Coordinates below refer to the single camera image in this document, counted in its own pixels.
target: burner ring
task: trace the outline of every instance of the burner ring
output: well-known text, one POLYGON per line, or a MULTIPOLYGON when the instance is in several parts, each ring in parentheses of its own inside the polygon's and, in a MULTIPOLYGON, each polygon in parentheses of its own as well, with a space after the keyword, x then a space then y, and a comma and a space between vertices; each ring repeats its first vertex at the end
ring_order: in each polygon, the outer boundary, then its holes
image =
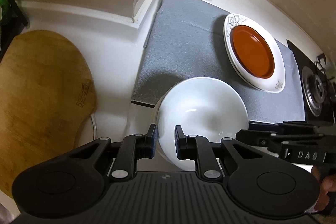
POLYGON ((303 67, 301 78, 303 92, 308 103, 308 107, 313 115, 318 117, 321 114, 322 102, 325 98, 321 79, 307 66, 303 67))

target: cutting board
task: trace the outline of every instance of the cutting board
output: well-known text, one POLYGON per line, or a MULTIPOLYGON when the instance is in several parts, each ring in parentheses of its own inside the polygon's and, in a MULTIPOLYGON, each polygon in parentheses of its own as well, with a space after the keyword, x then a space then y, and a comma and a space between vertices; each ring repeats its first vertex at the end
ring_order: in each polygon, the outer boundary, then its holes
POLYGON ((16 36, 0 62, 0 189, 11 196, 20 172, 73 149, 95 105, 74 44, 46 30, 16 36))

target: white countertop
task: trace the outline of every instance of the white countertop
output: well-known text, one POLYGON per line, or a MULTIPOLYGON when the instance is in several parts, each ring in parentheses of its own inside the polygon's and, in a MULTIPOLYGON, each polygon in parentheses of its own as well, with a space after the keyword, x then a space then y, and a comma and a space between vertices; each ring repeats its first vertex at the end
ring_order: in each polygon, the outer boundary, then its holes
MULTIPOLYGON (((23 2, 30 18, 27 30, 47 29, 60 33, 81 51, 90 67, 96 94, 97 138, 121 141, 125 134, 147 133, 152 109, 130 106, 131 95, 160 0, 145 0, 135 22, 121 16, 66 5, 23 2)), ((232 13, 246 15, 287 45, 290 39, 311 60, 321 53, 307 34, 268 0, 205 0, 232 13)), ((138 170, 178 170, 160 155, 142 159, 138 170)), ((15 215, 13 200, 0 193, 0 203, 15 215)))

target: human hand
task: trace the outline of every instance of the human hand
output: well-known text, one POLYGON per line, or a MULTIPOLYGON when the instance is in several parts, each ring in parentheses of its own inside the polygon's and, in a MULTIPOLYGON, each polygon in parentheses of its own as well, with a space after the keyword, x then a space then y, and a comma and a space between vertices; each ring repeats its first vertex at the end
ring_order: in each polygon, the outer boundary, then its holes
POLYGON ((336 191, 336 174, 326 176, 321 182, 321 174, 316 166, 311 169, 312 175, 321 183, 320 195, 315 205, 315 210, 322 211, 329 203, 328 192, 336 191))

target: gray cloth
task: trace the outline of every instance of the gray cloth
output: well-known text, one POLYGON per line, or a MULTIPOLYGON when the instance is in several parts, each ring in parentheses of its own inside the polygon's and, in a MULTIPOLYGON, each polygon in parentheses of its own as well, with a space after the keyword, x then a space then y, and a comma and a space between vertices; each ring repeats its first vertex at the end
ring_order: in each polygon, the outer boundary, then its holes
POLYGON ((249 120, 304 121, 300 75, 292 51, 277 41, 286 72, 282 92, 273 94, 250 87, 237 75, 226 53, 223 25, 228 14, 201 0, 163 0, 132 100, 155 105, 178 82, 208 76, 228 83, 239 93, 249 120))

